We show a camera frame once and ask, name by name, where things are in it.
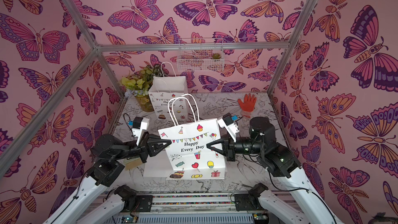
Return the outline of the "white paper gift bag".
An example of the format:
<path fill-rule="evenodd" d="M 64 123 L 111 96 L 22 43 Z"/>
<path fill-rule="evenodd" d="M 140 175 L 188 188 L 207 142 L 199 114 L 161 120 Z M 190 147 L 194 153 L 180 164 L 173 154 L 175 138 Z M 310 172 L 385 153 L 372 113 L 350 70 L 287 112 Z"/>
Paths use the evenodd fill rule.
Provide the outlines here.
<path fill-rule="evenodd" d="M 145 163 L 144 175 L 146 178 L 165 178 L 173 173 L 172 165 L 166 153 L 160 153 L 155 157 L 149 157 Z"/>

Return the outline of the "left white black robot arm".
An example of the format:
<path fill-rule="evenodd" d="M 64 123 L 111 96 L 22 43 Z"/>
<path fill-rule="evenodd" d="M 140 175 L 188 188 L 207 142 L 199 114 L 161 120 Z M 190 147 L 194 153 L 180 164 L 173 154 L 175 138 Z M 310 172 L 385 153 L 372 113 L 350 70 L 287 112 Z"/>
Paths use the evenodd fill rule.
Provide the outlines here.
<path fill-rule="evenodd" d="M 144 132 L 140 142 L 123 142 L 111 134 L 98 138 L 91 148 L 96 163 L 87 171 L 77 189 L 45 221 L 47 224 L 100 224 L 123 210 L 138 207 L 137 192 L 127 185 L 119 186 L 104 203 L 82 216 L 91 203 L 116 181 L 124 170 L 123 159 L 138 157 L 145 163 L 172 144 L 171 140 Z"/>

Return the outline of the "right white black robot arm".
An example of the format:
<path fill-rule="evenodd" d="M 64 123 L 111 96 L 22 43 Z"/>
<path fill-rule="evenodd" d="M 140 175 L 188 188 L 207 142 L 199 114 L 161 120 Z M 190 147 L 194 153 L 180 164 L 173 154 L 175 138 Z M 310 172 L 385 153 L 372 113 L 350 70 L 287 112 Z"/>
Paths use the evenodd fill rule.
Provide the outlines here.
<path fill-rule="evenodd" d="M 277 142 L 274 125 L 267 117 L 255 117 L 249 122 L 249 135 L 241 137 L 236 120 L 226 114 L 217 120 L 227 134 L 207 144 L 207 148 L 235 161 L 237 155 L 254 155 L 255 162 L 281 182 L 285 193 L 293 196 L 300 210 L 276 197 L 263 183 L 251 187 L 248 200 L 258 203 L 286 224 L 340 224 L 341 220 L 325 203 L 308 179 L 303 166 L 287 147 Z"/>

